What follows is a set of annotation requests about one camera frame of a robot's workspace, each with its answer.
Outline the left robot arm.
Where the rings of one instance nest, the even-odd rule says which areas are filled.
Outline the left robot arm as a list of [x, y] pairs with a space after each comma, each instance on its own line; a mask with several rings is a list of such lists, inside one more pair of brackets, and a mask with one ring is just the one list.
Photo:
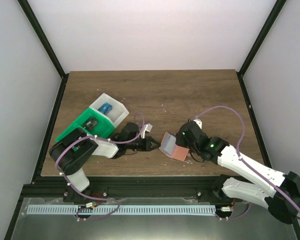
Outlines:
[[152, 127], [149, 123], [138, 126], [129, 122], [121, 132], [107, 139], [93, 136], [83, 128], [77, 127], [54, 144], [49, 150], [49, 155], [68, 185], [75, 188], [75, 197], [81, 202], [87, 202], [92, 196], [90, 181], [83, 170], [83, 165], [88, 159], [91, 156], [118, 159], [124, 156], [127, 150], [151, 152], [158, 149], [161, 144], [146, 135]]

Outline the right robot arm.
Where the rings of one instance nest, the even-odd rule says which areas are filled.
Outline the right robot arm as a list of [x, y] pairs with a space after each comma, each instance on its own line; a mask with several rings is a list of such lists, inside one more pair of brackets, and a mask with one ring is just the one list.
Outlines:
[[176, 134], [176, 144], [195, 152], [203, 161], [227, 168], [246, 179], [229, 177], [212, 188], [213, 198], [241, 199], [259, 205], [278, 221], [291, 225], [300, 215], [300, 176], [283, 173], [247, 157], [220, 137], [208, 137], [191, 120]]

